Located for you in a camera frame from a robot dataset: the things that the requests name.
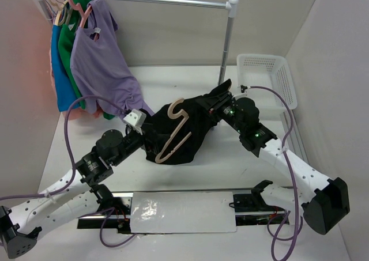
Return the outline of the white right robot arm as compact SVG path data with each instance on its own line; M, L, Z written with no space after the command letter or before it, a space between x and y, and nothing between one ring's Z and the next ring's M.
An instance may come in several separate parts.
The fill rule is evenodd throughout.
M232 98L230 92L198 99L197 103L215 122L224 120L239 134L242 146L266 161L284 176L295 177L298 193L264 180L252 190L254 208L277 206L298 212L307 225L319 234L327 234L349 212L348 186L341 178L331 179L309 166L282 145L271 130L259 121L259 110L252 99Z

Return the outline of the black t shirt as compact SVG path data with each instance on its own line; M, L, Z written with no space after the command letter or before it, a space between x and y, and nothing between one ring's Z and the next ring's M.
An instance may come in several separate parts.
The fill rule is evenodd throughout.
M178 132L163 156L167 155L188 132L191 131L192 135L167 161L162 164L181 165L193 161L207 133L212 127L217 125L217 123L209 117L208 112L196 103L196 99L212 97L228 92L231 85L232 81L228 79L223 84L212 89L209 93L185 99L183 103L178 104L175 107L175 113L183 108L188 113L189 120ZM167 110L169 106L169 104L164 105L153 115L147 114L142 126L145 137L146 159L150 162L155 162L156 155L161 152L171 133L182 120L182 118L175 120L168 118Z

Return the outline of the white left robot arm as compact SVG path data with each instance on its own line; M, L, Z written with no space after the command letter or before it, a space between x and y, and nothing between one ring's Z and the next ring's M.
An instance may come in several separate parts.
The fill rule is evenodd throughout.
M143 144L136 131L106 131L74 170L43 191L43 197L9 209L1 206L1 243L8 258L24 255L42 236L71 220L123 208L102 182Z

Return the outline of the beige wooden hanger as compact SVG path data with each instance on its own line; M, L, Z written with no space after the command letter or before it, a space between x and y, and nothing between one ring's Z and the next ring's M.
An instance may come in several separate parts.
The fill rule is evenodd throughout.
M157 164L161 164L161 163L167 161L192 135L191 131L188 132L182 138L182 140L167 155L163 156L163 154L165 153L165 151L167 150L167 148L169 147L169 145L171 144L173 139L176 137L178 132L185 125L185 123L189 120L189 115L183 108L180 111L178 111L177 113L174 112L175 107L178 104L181 104L183 102L184 102L184 98L179 98L179 99L175 100L174 102L172 102L170 104L170 106L168 107L167 116L168 116L169 119L175 120L175 119L178 119L178 118L182 118L182 120L179 122L179 124L176 126L174 131L171 133L169 139L164 144L161 152L156 155L155 163L157 163Z

